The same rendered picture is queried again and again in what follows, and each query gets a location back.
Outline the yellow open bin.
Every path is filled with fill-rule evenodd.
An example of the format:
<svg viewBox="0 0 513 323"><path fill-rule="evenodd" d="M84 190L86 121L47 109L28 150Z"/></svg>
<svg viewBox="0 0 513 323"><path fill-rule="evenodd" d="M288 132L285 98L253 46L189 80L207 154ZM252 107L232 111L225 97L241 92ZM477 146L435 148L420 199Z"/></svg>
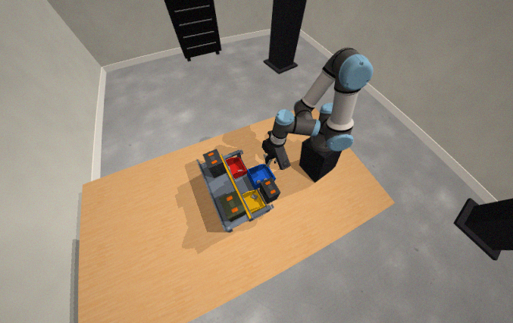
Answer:
<svg viewBox="0 0 513 323"><path fill-rule="evenodd" d="M256 196L258 196L258 198L253 199L252 194L255 194ZM262 209L262 207L264 208L266 206L257 190L248 191L247 193L244 193L242 196L244 197L244 200L246 201L246 204L249 207L251 213L254 213Z"/></svg>

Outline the red open bin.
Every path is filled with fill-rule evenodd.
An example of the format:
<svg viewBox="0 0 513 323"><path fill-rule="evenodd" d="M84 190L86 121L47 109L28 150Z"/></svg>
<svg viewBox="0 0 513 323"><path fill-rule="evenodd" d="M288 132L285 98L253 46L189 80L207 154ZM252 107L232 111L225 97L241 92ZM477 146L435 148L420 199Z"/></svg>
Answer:
<svg viewBox="0 0 513 323"><path fill-rule="evenodd" d="M240 158L229 158L226 160L228 166L230 166L231 173L234 177L234 179L243 176L244 174L247 174L247 170L242 163L242 160ZM242 171L238 171L242 170Z"/></svg>

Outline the blue bin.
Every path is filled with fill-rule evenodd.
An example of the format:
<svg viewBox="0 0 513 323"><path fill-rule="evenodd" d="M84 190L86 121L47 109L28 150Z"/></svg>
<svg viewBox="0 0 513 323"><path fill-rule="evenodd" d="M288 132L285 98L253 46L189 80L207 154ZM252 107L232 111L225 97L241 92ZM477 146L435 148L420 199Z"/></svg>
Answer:
<svg viewBox="0 0 513 323"><path fill-rule="evenodd" d="M265 178L270 178L275 181L276 177L272 173L271 169L266 166L266 164L260 164L253 168L250 168L247 170L247 176L254 188L254 190L258 189L260 187L260 183L257 183L257 180L260 180L261 182L264 181Z"/></svg>

